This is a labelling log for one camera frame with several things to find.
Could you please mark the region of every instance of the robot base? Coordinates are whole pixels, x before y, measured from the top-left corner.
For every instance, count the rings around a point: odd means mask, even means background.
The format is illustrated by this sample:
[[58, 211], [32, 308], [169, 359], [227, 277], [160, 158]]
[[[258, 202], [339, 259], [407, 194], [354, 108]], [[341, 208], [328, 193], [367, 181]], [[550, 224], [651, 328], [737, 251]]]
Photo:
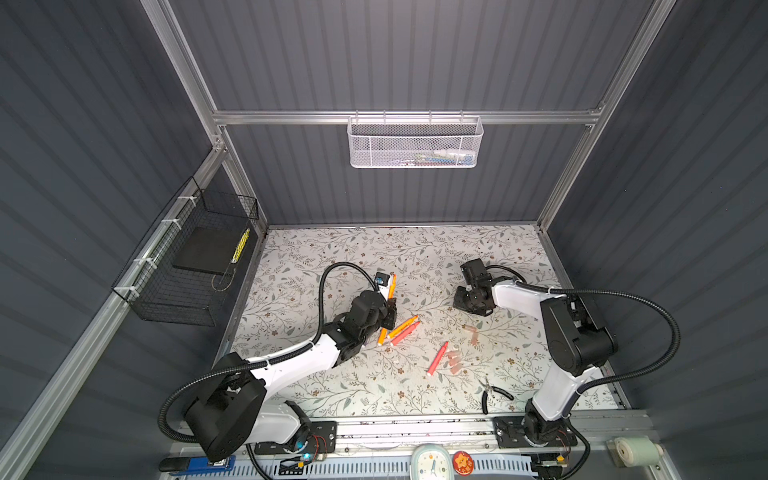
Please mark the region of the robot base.
[[[535, 444], [528, 440], [525, 436], [525, 427], [523, 426], [523, 417], [520, 415], [506, 416], [506, 417], [494, 417], [493, 418], [494, 435], [496, 436], [496, 442], [500, 449], [526, 449], [528, 447], [562, 447], [563, 444], [555, 437], [549, 442], [542, 444]], [[565, 432], [565, 445], [576, 446], [578, 440], [573, 432], [566, 429], [563, 425], [563, 432]]]
[[[301, 449], [301, 453], [333, 453], [336, 451], [336, 422], [312, 422], [310, 425], [310, 436], [306, 440], [306, 445]], [[323, 440], [315, 439], [313, 435], [320, 437]], [[253, 444], [253, 453], [256, 455], [282, 455], [286, 453], [298, 453], [291, 452], [286, 449], [286, 445], [275, 442], [261, 442]]]

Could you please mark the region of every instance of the pliers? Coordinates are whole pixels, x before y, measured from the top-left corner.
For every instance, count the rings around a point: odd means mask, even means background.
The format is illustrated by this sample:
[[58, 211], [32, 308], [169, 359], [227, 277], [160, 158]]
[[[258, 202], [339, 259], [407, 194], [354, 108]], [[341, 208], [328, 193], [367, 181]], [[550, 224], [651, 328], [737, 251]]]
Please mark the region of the pliers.
[[485, 377], [485, 383], [480, 382], [480, 386], [482, 386], [483, 388], [482, 398], [480, 400], [480, 405], [482, 407], [483, 415], [488, 414], [488, 394], [490, 392], [496, 392], [499, 395], [503, 395], [510, 400], [515, 400], [515, 397], [510, 392], [507, 392], [506, 390], [499, 388], [497, 386], [492, 386], [488, 382], [488, 376]]

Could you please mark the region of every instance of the red crayon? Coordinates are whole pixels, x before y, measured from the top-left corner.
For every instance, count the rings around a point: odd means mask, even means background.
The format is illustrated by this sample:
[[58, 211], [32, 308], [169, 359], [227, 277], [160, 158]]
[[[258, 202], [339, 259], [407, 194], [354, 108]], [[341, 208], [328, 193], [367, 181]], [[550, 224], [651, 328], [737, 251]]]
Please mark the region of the red crayon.
[[445, 351], [448, 349], [448, 342], [445, 342], [440, 347], [440, 350], [437, 352], [437, 356], [432, 361], [432, 365], [429, 366], [429, 370], [427, 370], [427, 373], [429, 375], [435, 375], [435, 370], [437, 370], [437, 366], [440, 365], [440, 360], [442, 360], [442, 356], [445, 355]]
[[416, 329], [416, 327], [417, 327], [417, 326], [419, 326], [419, 324], [420, 324], [420, 323], [421, 323], [421, 322], [416, 322], [416, 323], [413, 323], [413, 324], [412, 324], [410, 327], [408, 327], [407, 329], [403, 330], [403, 331], [402, 331], [402, 333], [400, 333], [398, 336], [396, 336], [396, 337], [395, 337], [395, 338], [392, 340], [392, 344], [393, 344], [393, 345], [397, 345], [398, 343], [402, 342], [402, 339], [404, 339], [404, 338], [406, 338], [408, 335], [410, 335], [410, 334], [411, 334], [411, 332], [412, 332], [413, 330], [415, 330], [415, 329]]

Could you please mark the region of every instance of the black wire mesh basket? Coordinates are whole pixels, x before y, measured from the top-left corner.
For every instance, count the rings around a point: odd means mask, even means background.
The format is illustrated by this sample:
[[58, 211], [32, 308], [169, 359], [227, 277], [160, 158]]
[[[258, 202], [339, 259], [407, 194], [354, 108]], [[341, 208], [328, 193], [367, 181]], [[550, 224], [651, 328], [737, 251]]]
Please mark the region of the black wire mesh basket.
[[[259, 240], [257, 220], [255, 198], [198, 189], [175, 219], [163, 220], [165, 230], [156, 246], [129, 262], [118, 277], [140, 262], [133, 281], [118, 280], [113, 291], [144, 320], [201, 326], [226, 322]], [[225, 242], [211, 256], [205, 249], [219, 238], [233, 243]], [[197, 260], [204, 264], [195, 265]]]

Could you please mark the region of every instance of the gray corrugated wall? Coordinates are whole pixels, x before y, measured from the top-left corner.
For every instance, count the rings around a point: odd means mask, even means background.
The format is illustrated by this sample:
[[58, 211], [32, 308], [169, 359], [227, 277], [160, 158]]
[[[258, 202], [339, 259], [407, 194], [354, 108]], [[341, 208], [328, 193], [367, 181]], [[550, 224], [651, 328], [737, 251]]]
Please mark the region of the gray corrugated wall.
[[[438, 111], [597, 107], [650, 1], [171, 4], [221, 110]], [[582, 129], [486, 126], [474, 169], [363, 171], [343, 127], [230, 131], [279, 225], [535, 220]]]
[[[550, 235], [577, 286], [666, 306], [626, 382], [685, 478], [765, 475], [768, 2], [678, 2]], [[626, 372], [663, 321], [600, 301]]]
[[[138, 0], [0, 2], [0, 124], [1, 445], [210, 145]], [[65, 416], [29, 478], [51, 478], [53, 464], [124, 467], [131, 449], [164, 447], [140, 398], [160, 376], [163, 394], [188, 378], [216, 343], [129, 317], [75, 400], [87, 416]]]
[[594, 108], [648, 0], [173, 0], [221, 110]]
[[584, 127], [485, 128], [475, 168], [353, 168], [343, 126], [228, 127], [270, 224], [536, 220]]

